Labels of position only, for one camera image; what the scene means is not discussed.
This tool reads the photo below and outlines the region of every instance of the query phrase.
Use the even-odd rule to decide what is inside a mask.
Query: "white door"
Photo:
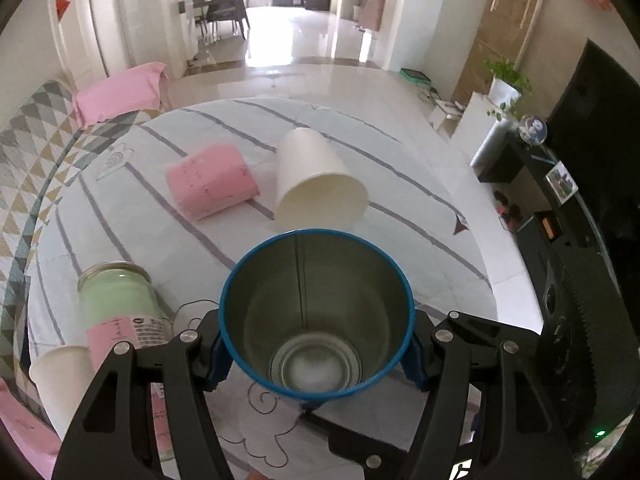
[[[62,66],[78,90],[107,77],[89,0],[68,0],[62,19],[58,20],[56,0],[49,0],[49,15]]]

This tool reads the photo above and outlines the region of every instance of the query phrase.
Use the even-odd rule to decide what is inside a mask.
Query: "white container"
[[[516,103],[522,95],[513,86],[505,83],[502,79],[494,77],[494,81],[491,83],[489,89],[489,101],[491,101],[498,108],[504,103],[505,111],[510,110],[511,100]]]
[[[80,401],[94,378],[84,346],[61,346],[36,359],[29,375],[54,430],[64,440]]]
[[[364,184],[320,133],[296,128],[285,136],[278,148],[275,213],[283,230],[345,230],[362,218],[368,204]]]

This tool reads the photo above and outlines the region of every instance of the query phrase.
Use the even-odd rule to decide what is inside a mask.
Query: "pillow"
[[[79,91],[73,98],[78,126],[85,128],[136,110],[159,110],[165,67],[157,61],[145,63]]]

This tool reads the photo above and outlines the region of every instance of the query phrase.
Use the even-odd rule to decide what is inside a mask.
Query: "wooden door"
[[[488,92],[492,77],[482,64],[485,59],[505,58],[519,64],[541,4],[542,0],[486,1],[452,100],[466,104],[473,92]]]

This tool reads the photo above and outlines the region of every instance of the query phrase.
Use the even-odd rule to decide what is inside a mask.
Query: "jar lid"
[[[96,264],[92,267],[89,267],[87,270],[85,270],[85,272],[80,274],[80,277],[78,278],[78,292],[82,290],[82,286],[84,285],[86,280],[94,277],[96,274],[102,272],[103,270],[110,270],[110,269],[130,270],[131,272],[135,272],[136,274],[139,274],[145,280],[151,283],[151,276],[149,276],[149,273],[146,272],[146,270],[140,267],[139,265],[133,264],[131,262],[120,262],[120,261],[104,262],[104,263]]]

